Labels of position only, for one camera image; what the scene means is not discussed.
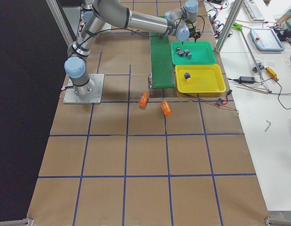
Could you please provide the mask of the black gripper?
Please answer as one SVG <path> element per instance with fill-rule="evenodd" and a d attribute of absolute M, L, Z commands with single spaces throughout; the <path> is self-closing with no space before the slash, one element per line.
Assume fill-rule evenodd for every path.
<path fill-rule="evenodd" d="M 188 38 L 193 38 L 194 42 L 197 42 L 197 39 L 201 37 L 201 32 L 199 29 L 196 29 L 195 27 L 189 29 L 187 26 L 182 27 L 181 29 L 181 40 L 182 45 L 184 45 L 184 41 L 188 40 Z"/>

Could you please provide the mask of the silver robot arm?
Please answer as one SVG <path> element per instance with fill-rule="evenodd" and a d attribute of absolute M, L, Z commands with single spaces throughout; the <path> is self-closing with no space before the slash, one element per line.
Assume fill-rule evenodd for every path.
<path fill-rule="evenodd" d="M 198 1 L 188 0 L 184 6 L 168 11 L 165 13 L 165 18 L 173 20 L 176 24 L 176 29 L 187 27 L 190 31 L 194 30 L 197 25 Z"/>
<path fill-rule="evenodd" d="M 144 14 L 125 7 L 119 0 L 95 0 L 92 12 L 79 37 L 68 47 L 68 58 L 64 69 L 72 82 L 72 90 L 78 97 L 86 97 L 93 93 L 96 83 L 87 72 L 87 58 L 92 44 L 110 24 L 112 30 L 127 30 L 137 33 L 153 32 L 153 37 L 175 37 L 185 42 L 196 32 L 198 1 L 188 0 L 182 7 L 170 10 L 163 17 Z"/>

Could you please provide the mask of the person forearm green sleeve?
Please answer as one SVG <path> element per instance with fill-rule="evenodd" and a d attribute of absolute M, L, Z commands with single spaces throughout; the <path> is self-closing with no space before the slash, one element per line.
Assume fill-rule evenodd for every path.
<path fill-rule="evenodd" d="M 276 24 L 283 30 L 291 30 L 291 9 L 287 10 L 284 15 L 277 20 Z"/>

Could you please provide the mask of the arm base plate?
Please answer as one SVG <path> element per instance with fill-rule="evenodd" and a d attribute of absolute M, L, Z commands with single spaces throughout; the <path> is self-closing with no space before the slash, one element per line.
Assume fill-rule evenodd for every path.
<path fill-rule="evenodd" d="M 100 104 L 102 100 L 102 90 L 104 84 L 104 74 L 89 74 L 87 85 L 78 87 L 69 80 L 63 103 L 64 104 Z"/>

